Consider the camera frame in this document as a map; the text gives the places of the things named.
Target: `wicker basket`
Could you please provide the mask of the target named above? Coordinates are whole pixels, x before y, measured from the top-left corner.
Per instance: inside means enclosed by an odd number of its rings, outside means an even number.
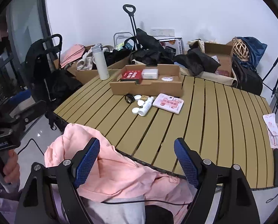
[[[249,61],[249,50],[243,40],[238,38],[233,38],[234,43],[234,54],[241,60],[241,61]]]

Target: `white bottle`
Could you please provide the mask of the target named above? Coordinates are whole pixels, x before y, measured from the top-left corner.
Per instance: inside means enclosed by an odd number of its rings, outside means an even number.
[[[140,116],[145,116],[146,113],[149,111],[149,109],[151,108],[152,106],[152,102],[154,101],[154,97],[149,97],[146,102],[144,103],[144,105],[142,106],[142,108],[140,108],[138,110],[138,114]]]
[[[97,44],[92,47],[92,56],[97,66],[100,79],[107,80],[110,76],[101,44]]]

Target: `blue gripper pad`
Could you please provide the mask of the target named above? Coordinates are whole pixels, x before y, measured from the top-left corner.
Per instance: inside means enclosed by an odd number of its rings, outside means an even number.
[[[198,187],[198,169],[193,164],[192,159],[189,157],[188,151],[185,149],[186,142],[182,138],[178,138],[174,141],[174,153],[183,169],[187,181]]]
[[[82,151],[78,151],[76,153],[79,154],[82,153],[83,158],[81,160],[79,160],[80,164],[78,166],[75,167],[74,170],[74,174],[73,176],[75,177],[74,180],[74,187],[77,189],[81,184],[84,184],[86,182],[86,179],[92,169],[93,164],[95,163],[95,160],[98,157],[98,154],[100,152],[100,141],[96,138],[92,138],[87,146],[84,148],[84,150]]]

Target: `pink fabric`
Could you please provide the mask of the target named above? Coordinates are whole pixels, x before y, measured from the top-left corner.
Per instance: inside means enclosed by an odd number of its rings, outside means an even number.
[[[141,195],[146,200],[164,200],[172,203],[190,203],[192,194],[186,180],[159,173],[121,155],[97,130],[79,124],[68,124],[44,154],[46,167],[57,166],[64,159],[72,159],[88,141],[100,141],[100,153],[85,182],[78,188],[80,196],[101,202],[109,198],[133,198]],[[187,206],[147,202],[171,211],[178,224],[186,214]]]
[[[67,51],[64,52],[64,56],[61,56],[60,58],[61,67],[64,67],[70,62],[80,59],[84,54],[84,51],[85,51],[84,45],[79,45],[79,44],[73,45],[71,48],[69,48]]]

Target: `slatted wooden table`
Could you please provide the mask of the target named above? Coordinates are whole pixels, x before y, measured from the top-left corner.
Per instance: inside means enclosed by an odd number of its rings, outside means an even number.
[[[183,77],[185,101],[179,115],[152,107],[145,117],[132,114],[136,103],[113,95],[110,78],[95,77],[54,112],[69,123],[99,130],[116,149],[157,170],[184,176],[173,150],[183,137],[201,158],[219,166],[239,164],[251,188],[272,187],[274,158],[263,114],[264,98],[200,78]]]

